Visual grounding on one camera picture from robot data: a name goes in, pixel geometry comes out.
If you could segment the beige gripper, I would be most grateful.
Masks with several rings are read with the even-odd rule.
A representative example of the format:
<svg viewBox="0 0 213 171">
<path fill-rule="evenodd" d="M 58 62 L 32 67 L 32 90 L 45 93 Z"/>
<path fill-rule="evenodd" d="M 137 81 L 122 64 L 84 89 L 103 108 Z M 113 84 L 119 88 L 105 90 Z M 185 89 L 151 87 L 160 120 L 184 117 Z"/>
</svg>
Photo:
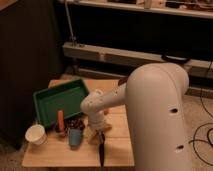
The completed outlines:
<svg viewBox="0 0 213 171">
<path fill-rule="evenodd" d="M 84 131 L 84 136 L 88 143 L 94 143 L 96 141 L 96 132 L 102 130 L 103 132 L 112 129 L 112 125 L 106 123 L 103 115 L 89 116 L 88 117 L 88 127 Z"/>
</svg>

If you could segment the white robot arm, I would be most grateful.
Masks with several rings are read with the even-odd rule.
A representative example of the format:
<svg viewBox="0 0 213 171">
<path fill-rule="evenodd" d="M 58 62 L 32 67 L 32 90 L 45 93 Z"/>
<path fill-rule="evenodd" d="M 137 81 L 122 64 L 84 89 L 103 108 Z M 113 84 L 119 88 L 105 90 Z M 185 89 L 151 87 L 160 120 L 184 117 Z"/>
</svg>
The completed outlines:
<svg viewBox="0 0 213 171">
<path fill-rule="evenodd" d="M 181 66 L 146 64 L 115 89 L 91 92 L 81 110 L 98 130 L 104 109 L 126 108 L 135 171 L 192 171 L 182 107 L 188 86 L 188 74 Z"/>
</svg>

